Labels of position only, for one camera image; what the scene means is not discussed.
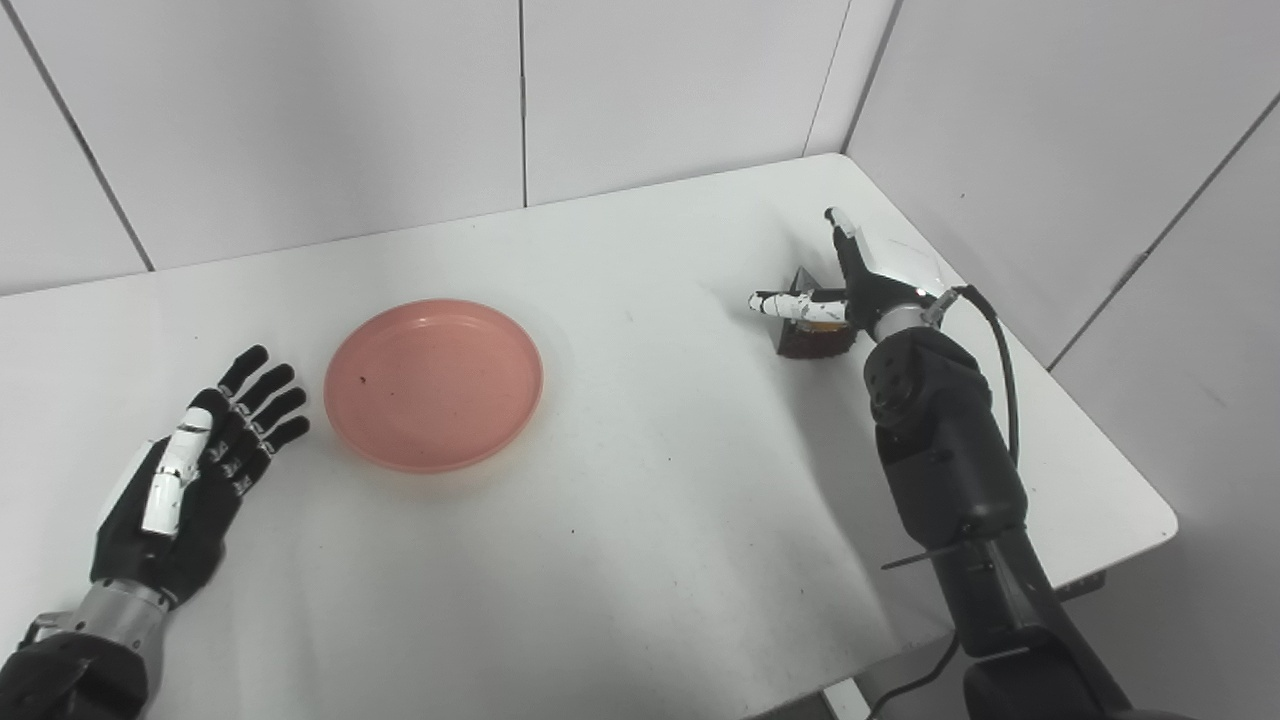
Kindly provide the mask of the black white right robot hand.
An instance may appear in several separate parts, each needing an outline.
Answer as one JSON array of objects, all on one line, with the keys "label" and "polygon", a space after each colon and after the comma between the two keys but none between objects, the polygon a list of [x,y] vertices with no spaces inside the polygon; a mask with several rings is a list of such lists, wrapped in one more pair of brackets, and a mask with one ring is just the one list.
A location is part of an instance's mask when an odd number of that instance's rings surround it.
[{"label": "black white right robot hand", "polygon": [[936,293],[877,272],[867,261],[861,229],[838,208],[827,208],[824,218],[832,229],[844,287],[756,291],[748,299],[750,310],[797,325],[832,325],[855,333],[865,332],[874,341],[913,328],[941,328],[945,314],[957,297],[955,292],[943,290]]}]

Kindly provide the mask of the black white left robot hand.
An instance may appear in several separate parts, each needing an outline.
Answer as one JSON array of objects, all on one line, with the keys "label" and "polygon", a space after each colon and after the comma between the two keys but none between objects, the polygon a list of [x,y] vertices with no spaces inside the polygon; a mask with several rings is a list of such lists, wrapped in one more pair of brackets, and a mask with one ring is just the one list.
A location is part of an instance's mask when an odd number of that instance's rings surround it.
[{"label": "black white left robot hand", "polygon": [[227,534],[275,456],[310,430],[288,363],[253,345],[143,451],[99,527],[90,579],[131,582],[175,607],[219,569]]}]

